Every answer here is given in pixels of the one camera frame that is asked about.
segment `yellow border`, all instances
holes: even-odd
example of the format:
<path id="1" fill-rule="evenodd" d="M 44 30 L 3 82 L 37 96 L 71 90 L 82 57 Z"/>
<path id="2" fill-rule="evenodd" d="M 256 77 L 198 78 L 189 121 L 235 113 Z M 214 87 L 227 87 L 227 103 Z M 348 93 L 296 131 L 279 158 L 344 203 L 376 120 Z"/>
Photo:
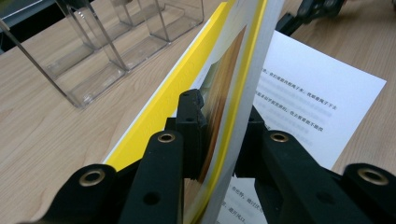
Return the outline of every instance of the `yellow border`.
<path id="1" fill-rule="evenodd" d="M 211 16 L 205 29 L 195 40 L 174 72 L 148 102 L 134 127 L 108 157 L 106 164 L 120 170 L 143 157 L 152 134 L 163 129 L 166 118 L 177 109 L 178 96 L 190 88 L 204 66 L 221 32 L 232 4 L 221 3 Z"/>
<path id="2" fill-rule="evenodd" d="M 253 57 L 254 49 L 256 47 L 256 42 L 261 28 L 260 25 L 262 23 L 262 19 L 265 13 L 266 4 L 267 4 L 266 0 L 259 1 L 255 15 L 253 17 L 254 20 L 251 24 L 250 33 L 246 44 L 246 49 L 243 55 L 241 67 L 239 69 L 238 77 L 236 80 L 236 83 L 238 83 L 239 85 L 236 85 L 233 91 L 233 95 L 231 98 L 231 102 L 233 103 L 230 104 L 229 113 L 226 118 L 225 127 L 223 129 L 224 130 L 223 138 L 221 139 L 219 146 L 219 158 L 215 164 L 215 168 L 213 169 L 214 170 L 213 175 L 210 176 L 210 179 L 208 181 L 208 185 L 207 185 L 208 193 L 205 194 L 204 204 L 207 204 L 209 202 L 210 196 L 217 184 L 217 180 L 219 179 L 220 173 L 222 171 L 221 168 L 224 164 L 228 152 L 230 139 L 233 134 L 233 126 L 235 125 L 235 119 L 238 114 L 238 108 L 241 102 L 242 93 L 244 91 L 245 83 L 248 77 L 248 69 L 250 67 L 250 62 Z M 204 211 L 205 211 L 205 206 L 202 206 L 198 210 L 198 213 L 192 223 L 196 223 L 200 219 Z"/>

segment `wooden table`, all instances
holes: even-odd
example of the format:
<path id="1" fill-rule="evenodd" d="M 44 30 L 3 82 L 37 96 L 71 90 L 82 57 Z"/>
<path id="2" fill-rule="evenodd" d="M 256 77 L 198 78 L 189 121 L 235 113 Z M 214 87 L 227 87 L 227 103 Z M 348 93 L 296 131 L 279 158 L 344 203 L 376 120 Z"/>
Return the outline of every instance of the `wooden table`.
<path id="1" fill-rule="evenodd" d="M 204 1 L 206 18 L 218 4 Z M 284 12 L 299 4 L 287 1 Z M 292 36 L 387 81 L 335 164 L 338 173 L 362 161 L 396 174 L 395 17 L 389 0 L 348 2 L 338 18 L 313 21 Z M 27 44 L 47 39 L 46 31 Z M 18 49 L 1 55 L 0 223 L 40 218 L 71 174 L 102 162 L 198 31 L 139 65 L 84 110 L 70 105 Z"/>

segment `white paper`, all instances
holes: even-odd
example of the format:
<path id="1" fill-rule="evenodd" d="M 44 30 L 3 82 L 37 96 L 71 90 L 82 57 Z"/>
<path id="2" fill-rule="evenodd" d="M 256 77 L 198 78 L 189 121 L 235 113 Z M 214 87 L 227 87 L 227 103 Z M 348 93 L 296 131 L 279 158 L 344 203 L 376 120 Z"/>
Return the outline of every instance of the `white paper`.
<path id="1" fill-rule="evenodd" d="M 331 169 L 385 83 L 275 32 L 254 105 L 269 129 L 291 133 Z M 218 223 L 265 223 L 263 213 L 235 193 L 258 202 L 252 183 L 233 178 Z"/>

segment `black clamp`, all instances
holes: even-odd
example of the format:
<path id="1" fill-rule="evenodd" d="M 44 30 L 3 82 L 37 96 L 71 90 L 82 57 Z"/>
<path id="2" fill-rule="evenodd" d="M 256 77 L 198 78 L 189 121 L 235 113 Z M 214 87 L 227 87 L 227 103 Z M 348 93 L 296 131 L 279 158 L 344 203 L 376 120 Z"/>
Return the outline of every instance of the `black clamp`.
<path id="1" fill-rule="evenodd" d="M 32 223 L 182 223 L 183 180 L 198 178 L 207 154 L 203 105 L 198 90 L 180 94 L 177 117 L 150 137 L 141 160 L 118 172 L 106 164 L 79 169 Z"/>
<path id="2" fill-rule="evenodd" d="M 255 178 L 268 223 L 396 223 L 396 177 L 356 163 L 338 175 L 289 133 L 267 131 L 253 107 L 234 173 Z"/>
<path id="3" fill-rule="evenodd" d="M 292 35 L 302 24 L 322 17 L 335 17 L 345 0 L 303 0 L 297 15 L 286 13 L 276 24 L 276 30 L 284 35 Z"/>

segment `acrylic compartment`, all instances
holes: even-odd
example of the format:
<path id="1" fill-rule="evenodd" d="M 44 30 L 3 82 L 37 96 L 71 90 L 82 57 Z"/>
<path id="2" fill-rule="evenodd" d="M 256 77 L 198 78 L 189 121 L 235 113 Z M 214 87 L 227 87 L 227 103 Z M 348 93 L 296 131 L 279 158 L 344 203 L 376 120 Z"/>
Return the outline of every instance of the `acrylic compartment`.
<path id="1" fill-rule="evenodd" d="M 81 108 L 204 19 L 202 0 L 56 3 L 65 19 L 23 43 L 3 22 L 0 28 L 61 94 Z"/>
<path id="2" fill-rule="evenodd" d="M 151 35 L 172 42 L 204 21 L 202 0 L 138 0 Z"/>
<path id="3" fill-rule="evenodd" d="M 101 14 L 104 22 L 99 20 L 98 14 L 87 0 L 57 0 L 56 3 L 64 13 L 65 20 L 23 43 L 5 23 L 1 22 L 0 28 L 76 107 L 85 107 L 128 74 L 133 68 L 128 56 L 133 52 L 138 55 L 134 57 L 133 64 L 139 64 L 167 44 L 157 37 L 151 38 L 147 28 L 145 38 L 158 39 L 155 45 L 148 44 L 149 41 L 139 43 L 137 37 L 118 43 L 119 39 L 136 33 L 134 25 L 137 24 L 120 21 L 122 15 L 120 11 L 117 14 L 116 9 L 124 4 L 122 7 L 128 10 L 128 15 L 134 15 L 131 13 L 132 2 L 118 1 L 115 4 L 108 0 L 101 1 L 109 5 Z M 141 13 L 136 7 L 138 4 L 134 1 L 135 14 Z"/>

